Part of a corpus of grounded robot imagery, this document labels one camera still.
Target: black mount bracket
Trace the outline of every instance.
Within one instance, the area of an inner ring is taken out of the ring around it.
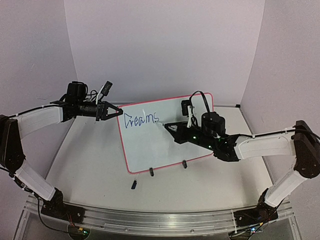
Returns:
[[[18,120],[0,115],[0,164],[14,174],[25,158]]]
[[[85,209],[80,206],[65,204],[63,197],[62,192],[56,188],[53,198],[50,201],[43,201],[41,213],[52,218],[72,221],[74,224],[82,223]]]
[[[186,168],[188,167],[187,161],[186,161],[186,160],[183,160],[183,161],[182,161],[182,165],[183,165],[184,169],[186,169]]]
[[[320,143],[316,137],[308,133],[312,131],[305,121],[296,121],[295,129],[296,132],[292,136],[296,155],[293,169],[304,178],[313,179],[320,174]]]
[[[155,175],[154,169],[152,167],[149,168],[149,172],[150,172],[151,177],[153,177]]]
[[[265,223],[278,218],[277,208],[265,203],[265,195],[267,191],[268,188],[260,196],[256,207],[239,210],[233,214],[238,227]]]

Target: white backdrop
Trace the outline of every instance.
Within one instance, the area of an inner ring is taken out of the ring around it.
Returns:
[[[114,83],[109,100],[139,102],[211,92],[241,102],[264,0],[65,0],[79,81]]]

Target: white wall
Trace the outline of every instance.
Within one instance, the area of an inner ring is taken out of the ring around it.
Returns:
[[[241,108],[255,133],[305,120],[320,134],[320,1],[267,0]],[[281,177],[292,157],[268,157]],[[303,239],[319,239],[320,176],[304,182],[290,200]]]
[[[0,1],[0,114],[59,99],[77,80],[63,0]],[[43,176],[70,123],[22,141],[26,159]],[[27,194],[0,171],[0,239],[14,235]]]
[[[79,81],[114,83],[109,100],[137,102],[203,90],[241,102],[264,0],[65,0]]]

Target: zip tie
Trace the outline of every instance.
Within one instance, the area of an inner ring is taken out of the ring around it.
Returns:
[[[189,105],[189,106],[187,107],[187,109],[188,109],[188,117],[189,117],[189,119],[188,119],[188,123],[187,123],[186,127],[189,129],[189,128],[191,128],[191,125],[192,125],[192,120],[191,120],[191,118],[192,118],[191,106]]]
[[[234,226],[234,233],[236,234],[238,231],[237,231],[237,225],[236,225],[234,211],[232,209],[231,209],[231,214],[232,214],[232,220],[233,220],[233,226]]]

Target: pink whiteboard frame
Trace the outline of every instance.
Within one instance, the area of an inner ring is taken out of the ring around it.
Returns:
[[[209,94],[211,96],[211,99],[212,99],[212,111],[214,111],[214,96],[210,92],[205,92],[204,94]],[[190,95],[184,95],[184,96],[168,97],[168,98],[163,98],[163,99],[158,99],[158,100],[142,101],[142,102],[137,102],[137,103],[129,103],[129,104],[124,104],[124,105],[118,106],[118,108],[127,107],[127,106],[133,106],[133,105],[160,102],[160,101],[171,100],[171,99],[182,99],[182,98],[188,98],[190,96],[191,96],[191,94]],[[120,134],[120,139],[121,139],[121,144],[122,144],[123,155],[124,155],[124,159],[125,159],[126,170],[128,171],[128,173],[130,173],[132,175],[149,172],[149,169],[143,170],[143,171],[137,171],[137,172],[131,172],[129,170],[128,160],[127,160],[126,150],[125,150],[125,145],[124,145],[124,141],[123,141],[123,138],[122,138],[120,123],[119,123],[119,116],[116,117],[116,121],[118,123],[118,129],[119,129],[119,134]],[[196,157],[196,158],[193,158],[193,159],[189,159],[189,160],[187,160],[187,162],[192,161],[192,160],[196,160],[196,159],[201,159],[201,158],[204,158],[204,157],[208,157],[208,156],[211,156],[212,154],[213,153],[208,154],[208,155],[204,155],[204,156],[200,156],[200,157]],[[173,164],[169,164],[169,165],[165,165],[165,166],[160,166],[160,167],[154,168],[153,170],[168,168],[168,167],[172,167],[174,165],[178,165],[178,164],[181,164],[181,163],[182,162],[177,162],[177,163],[173,163]]]

